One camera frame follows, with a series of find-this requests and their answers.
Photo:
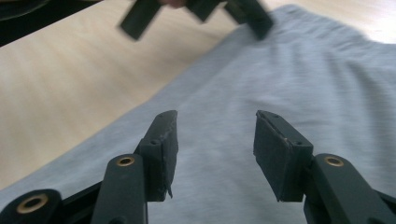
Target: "hand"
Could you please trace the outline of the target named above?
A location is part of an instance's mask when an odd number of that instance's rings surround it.
[[[186,5],[186,0],[159,0],[160,3],[169,5],[174,8],[184,7]]]

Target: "cloth fold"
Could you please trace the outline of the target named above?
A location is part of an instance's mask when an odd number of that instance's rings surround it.
[[[63,197],[100,181],[157,114],[178,111],[174,199],[148,205],[150,223],[305,223],[302,203],[277,203],[253,156],[255,113],[277,113],[314,154],[349,160],[396,196],[396,46],[289,5],[257,41],[243,25],[147,103],[0,191],[0,208],[33,189]]]

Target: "gray cloth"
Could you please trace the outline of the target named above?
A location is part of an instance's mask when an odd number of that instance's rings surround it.
[[[154,117],[178,111],[174,199],[150,203],[150,223],[305,223],[301,203],[277,203],[253,156],[255,113],[290,122],[315,146],[350,160],[396,196],[396,46],[286,6],[256,41],[241,26],[146,104],[61,158],[0,191],[0,208],[32,189],[63,197],[100,181]]]

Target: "light wood surface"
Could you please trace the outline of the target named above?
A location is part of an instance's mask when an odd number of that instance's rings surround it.
[[[268,0],[334,18],[396,43],[393,0]],[[146,102],[235,25],[222,10],[200,25],[164,8],[141,41],[118,28],[132,5],[106,0],[0,48],[0,189]]]

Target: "wooden table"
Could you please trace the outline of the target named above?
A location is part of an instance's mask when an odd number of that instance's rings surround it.
[[[267,0],[297,4],[396,43],[393,0]],[[118,28],[131,6],[106,0],[0,48],[0,189],[146,102],[235,24],[222,10],[200,25],[164,8],[139,42]]]

